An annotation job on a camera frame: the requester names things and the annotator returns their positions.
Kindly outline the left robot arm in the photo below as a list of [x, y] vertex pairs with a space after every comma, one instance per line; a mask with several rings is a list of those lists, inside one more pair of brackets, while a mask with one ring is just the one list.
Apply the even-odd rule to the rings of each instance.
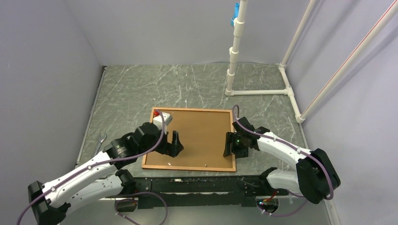
[[113, 140], [102, 151], [75, 170], [47, 183], [28, 186], [30, 207], [39, 225], [57, 225], [71, 213], [98, 199], [137, 193], [136, 182], [126, 165], [152, 151], [176, 157], [184, 149], [179, 133], [162, 124], [146, 122], [134, 132]]

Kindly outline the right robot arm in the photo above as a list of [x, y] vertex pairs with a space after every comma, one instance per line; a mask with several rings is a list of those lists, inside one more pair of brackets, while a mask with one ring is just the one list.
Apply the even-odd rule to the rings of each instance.
[[226, 133], [224, 157], [245, 158], [249, 149], [255, 149], [271, 154], [293, 168], [293, 171], [285, 171], [271, 167], [261, 173], [254, 183], [261, 194], [296, 194], [313, 204], [333, 198], [341, 180], [324, 150], [301, 148], [265, 127], [255, 128], [246, 117], [232, 125], [235, 131]]

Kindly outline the silver wrench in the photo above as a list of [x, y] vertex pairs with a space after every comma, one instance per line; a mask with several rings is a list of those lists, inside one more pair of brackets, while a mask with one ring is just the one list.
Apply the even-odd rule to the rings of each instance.
[[106, 133], [99, 133], [97, 136], [97, 144], [94, 150], [94, 156], [96, 156], [99, 152], [100, 152], [100, 148], [102, 143], [105, 141], [105, 139], [107, 138], [107, 134]]

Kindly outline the blue clip on pipe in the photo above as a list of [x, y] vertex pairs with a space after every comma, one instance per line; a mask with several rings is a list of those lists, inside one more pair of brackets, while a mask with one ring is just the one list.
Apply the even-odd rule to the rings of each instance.
[[235, 26], [235, 19], [237, 19], [237, 17], [238, 17], [239, 8], [240, 8], [240, 3], [235, 3], [235, 5], [234, 5], [234, 13], [233, 13], [233, 16], [231, 17], [231, 21], [230, 21], [230, 25], [232, 27]]

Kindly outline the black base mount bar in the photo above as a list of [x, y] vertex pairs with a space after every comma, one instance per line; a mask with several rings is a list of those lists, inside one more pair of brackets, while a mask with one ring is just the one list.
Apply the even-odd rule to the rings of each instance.
[[115, 194], [116, 198], [139, 193], [138, 209], [163, 206], [150, 195], [156, 193], [169, 207], [240, 205], [255, 207], [256, 200], [287, 196], [283, 189], [272, 190], [258, 175], [199, 176], [199, 177], [135, 177], [135, 185], [128, 191]]

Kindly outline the aluminium rail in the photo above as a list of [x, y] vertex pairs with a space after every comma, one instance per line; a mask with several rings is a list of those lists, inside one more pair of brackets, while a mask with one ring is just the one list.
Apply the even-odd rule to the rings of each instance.
[[128, 201], [121, 202], [124, 211], [115, 211], [116, 199], [101, 199], [77, 209], [63, 225], [339, 225], [334, 203], [304, 203], [296, 197], [278, 197], [279, 207], [269, 216], [261, 213], [254, 198], [248, 206], [236, 203], [240, 197], [231, 193], [178, 193], [157, 197], [140, 197], [134, 211]]

